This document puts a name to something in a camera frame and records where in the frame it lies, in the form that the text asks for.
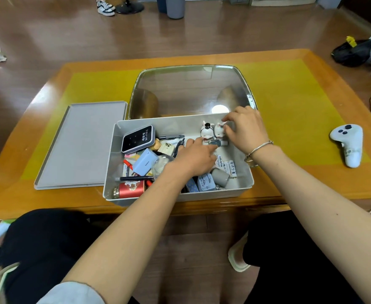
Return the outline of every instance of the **white cloth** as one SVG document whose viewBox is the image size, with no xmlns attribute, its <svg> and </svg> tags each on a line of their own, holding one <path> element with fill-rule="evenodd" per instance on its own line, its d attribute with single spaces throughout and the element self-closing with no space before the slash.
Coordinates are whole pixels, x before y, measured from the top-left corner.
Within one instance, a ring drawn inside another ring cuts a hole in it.
<svg viewBox="0 0 371 304">
<path fill-rule="evenodd" d="M 63 282 L 54 286 L 37 304 L 105 304 L 90 286 L 79 282 Z"/>
</svg>

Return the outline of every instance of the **coffee table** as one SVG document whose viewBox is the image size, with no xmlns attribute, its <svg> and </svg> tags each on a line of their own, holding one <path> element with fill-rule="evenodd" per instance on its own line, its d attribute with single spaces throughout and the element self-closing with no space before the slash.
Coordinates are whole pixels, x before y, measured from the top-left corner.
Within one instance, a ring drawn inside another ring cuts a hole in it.
<svg viewBox="0 0 371 304">
<path fill-rule="evenodd" d="M 18 218 L 38 208 L 122 213 L 125 208 L 103 199 L 102 187 L 34 189 L 34 180 L 67 106 L 129 101 L 144 69 L 205 64 L 228 64 L 240 70 L 269 136 L 297 164 L 349 199 L 371 198 L 371 113 L 322 59 L 309 50 L 294 49 L 64 65 L 29 105 L 0 155 L 0 219 Z M 329 132 L 345 123 L 359 124 L 364 129 L 364 155 L 359 168 L 345 167 L 339 147 L 329 140 Z M 241 196 L 176 203 L 173 214 L 284 204 L 260 168 L 252 169 L 252 173 L 255 184 Z"/>
</svg>

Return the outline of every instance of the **white bunny figurine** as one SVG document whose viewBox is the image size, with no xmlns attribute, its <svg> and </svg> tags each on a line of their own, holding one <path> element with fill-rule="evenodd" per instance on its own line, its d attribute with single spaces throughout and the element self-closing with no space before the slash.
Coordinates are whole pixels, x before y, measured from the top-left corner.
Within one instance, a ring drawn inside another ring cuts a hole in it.
<svg viewBox="0 0 371 304">
<path fill-rule="evenodd" d="M 213 127 L 213 133 L 216 138 L 223 138 L 223 136 L 225 135 L 225 130 L 223 129 L 224 124 L 226 124 L 226 122 L 217 123 L 215 127 Z"/>
<path fill-rule="evenodd" d="M 213 138 L 213 129 L 211 128 L 210 123 L 206 123 L 205 121 L 203 121 L 203 126 L 201 127 L 201 137 L 203 137 L 204 140 Z"/>
</svg>

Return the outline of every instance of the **white slipper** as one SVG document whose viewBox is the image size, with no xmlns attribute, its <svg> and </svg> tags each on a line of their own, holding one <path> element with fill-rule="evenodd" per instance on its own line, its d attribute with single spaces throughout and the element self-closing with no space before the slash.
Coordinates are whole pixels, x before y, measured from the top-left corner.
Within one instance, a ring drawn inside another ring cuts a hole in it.
<svg viewBox="0 0 371 304">
<path fill-rule="evenodd" d="M 237 263 L 234 257 L 235 253 L 238 250 L 240 250 L 241 247 L 243 247 L 248 241 L 248 233 L 249 232 L 245 233 L 244 236 L 238 242 L 236 242 L 228 251 L 229 262 L 234 268 L 234 270 L 238 272 L 246 271 L 250 267 L 250 265 L 248 265 L 247 263 L 243 263 L 243 264 Z"/>
</svg>

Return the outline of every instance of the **black pants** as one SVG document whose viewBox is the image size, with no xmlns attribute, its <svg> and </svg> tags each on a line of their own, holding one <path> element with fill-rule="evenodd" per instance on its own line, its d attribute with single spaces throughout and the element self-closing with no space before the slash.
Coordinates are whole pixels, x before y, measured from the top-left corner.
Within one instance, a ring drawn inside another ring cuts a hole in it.
<svg viewBox="0 0 371 304">
<path fill-rule="evenodd" d="M 21 264 L 7 275 L 8 304 L 35 304 L 59 284 L 101 235 L 81 212 L 39 209 L 10 225 L 0 250 L 2 267 Z M 138 302 L 131 298 L 130 304 Z"/>
<path fill-rule="evenodd" d="M 243 259 L 260 267 L 245 303 L 362 303 L 292 211 L 254 219 Z"/>
</svg>

